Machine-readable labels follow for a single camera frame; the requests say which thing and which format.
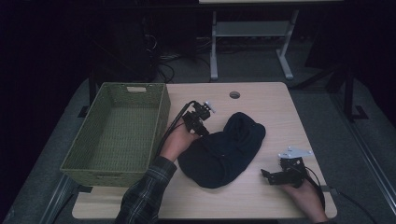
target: wooden table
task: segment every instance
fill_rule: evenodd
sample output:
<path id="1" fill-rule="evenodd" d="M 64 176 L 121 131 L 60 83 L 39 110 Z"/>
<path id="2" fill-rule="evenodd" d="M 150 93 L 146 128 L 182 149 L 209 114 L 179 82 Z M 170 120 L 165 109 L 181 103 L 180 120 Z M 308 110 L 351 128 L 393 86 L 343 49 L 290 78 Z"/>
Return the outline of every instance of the wooden table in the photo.
<path id="1" fill-rule="evenodd" d="M 184 104 L 191 100 L 210 101 L 217 112 L 205 121 L 211 132 L 222 131 L 228 118 L 244 112 L 266 128 L 262 147 L 249 167 L 234 182 L 218 189 L 200 188 L 177 169 L 163 196 L 160 218 L 294 218 L 304 215 L 277 186 L 270 186 L 261 169 L 279 172 L 277 154 L 293 146 L 311 148 L 289 91 L 285 84 L 267 83 L 206 83 L 168 84 L 171 122 Z M 230 92 L 238 91 L 240 98 L 232 99 Z M 304 163 L 325 185 L 315 156 L 304 157 Z M 94 187 L 91 193 L 78 195 L 75 218 L 115 218 L 120 211 L 123 188 Z M 332 196 L 325 192 L 326 214 L 335 217 Z"/>

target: basket handle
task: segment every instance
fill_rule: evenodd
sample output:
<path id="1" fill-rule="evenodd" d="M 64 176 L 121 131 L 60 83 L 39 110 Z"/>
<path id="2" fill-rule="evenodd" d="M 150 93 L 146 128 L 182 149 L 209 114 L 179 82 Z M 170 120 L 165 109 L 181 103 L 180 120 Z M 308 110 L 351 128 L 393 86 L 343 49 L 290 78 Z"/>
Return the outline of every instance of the basket handle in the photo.
<path id="1" fill-rule="evenodd" d="M 146 87 L 126 87 L 126 90 L 128 92 L 134 93 L 134 92 L 147 92 L 148 90 Z"/>
<path id="2" fill-rule="evenodd" d="M 93 174 L 98 179 L 122 179 L 121 174 Z"/>

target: green wicker basket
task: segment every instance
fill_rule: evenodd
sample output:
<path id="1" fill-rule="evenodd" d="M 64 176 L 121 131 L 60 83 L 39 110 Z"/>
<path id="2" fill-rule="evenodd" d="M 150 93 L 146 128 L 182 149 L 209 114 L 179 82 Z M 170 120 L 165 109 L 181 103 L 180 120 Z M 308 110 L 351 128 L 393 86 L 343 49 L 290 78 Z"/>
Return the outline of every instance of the green wicker basket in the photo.
<path id="1" fill-rule="evenodd" d="M 130 187 L 154 159 L 170 104 L 165 84 L 104 83 L 61 171 L 84 186 Z"/>

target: table leg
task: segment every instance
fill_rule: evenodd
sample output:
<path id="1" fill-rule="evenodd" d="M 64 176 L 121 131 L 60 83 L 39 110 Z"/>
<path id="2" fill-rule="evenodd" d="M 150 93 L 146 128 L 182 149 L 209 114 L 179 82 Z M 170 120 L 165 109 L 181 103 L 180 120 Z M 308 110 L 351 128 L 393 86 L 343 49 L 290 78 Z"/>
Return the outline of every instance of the table leg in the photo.
<path id="1" fill-rule="evenodd" d="M 293 74 L 291 73 L 288 61 L 285 58 L 286 50 L 288 49 L 289 42 L 291 39 L 291 35 L 293 34 L 294 25 L 297 21 L 299 10 L 294 10 L 291 15 L 290 23 L 288 26 L 288 30 L 285 35 L 285 43 L 281 49 L 276 50 L 277 58 L 279 59 L 280 65 L 282 66 L 283 73 L 285 74 L 286 79 L 293 79 Z"/>
<path id="2" fill-rule="evenodd" d="M 212 21 L 212 51 L 210 52 L 210 79 L 218 80 L 218 59 L 216 57 L 216 11 L 213 12 Z"/>

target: finger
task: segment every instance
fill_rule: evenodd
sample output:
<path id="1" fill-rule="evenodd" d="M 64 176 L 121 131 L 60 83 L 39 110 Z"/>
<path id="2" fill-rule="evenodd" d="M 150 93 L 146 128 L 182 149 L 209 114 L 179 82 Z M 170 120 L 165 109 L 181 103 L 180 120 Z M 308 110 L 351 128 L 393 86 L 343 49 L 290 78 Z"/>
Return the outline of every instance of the finger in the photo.
<path id="1" fill-rule="evenodd" d="M 290 184 L 285 184 L 285 185 L 279 185 L 283 190 L 285 190 L 287 193 L 293 192 L 295 188 L 290 185 Z"/>
<path id="2" fill-rule="evenodd" d="M 184 119 L 183 119 L 183 118 L 180 118 L 180 119 L 177 120 L 176 125 L 179 125 L 179 124 L 181 124 L 181 123 L 183 123 L 183 122 L 184 122 Z"/>
<path id="3" fill-rule="evenodd" d="M 193 140 L 197 140 L 198 138 L 200 138 L 201 136 L 198 135 L 197 133 L 192 133 L 192 139 Z"/>

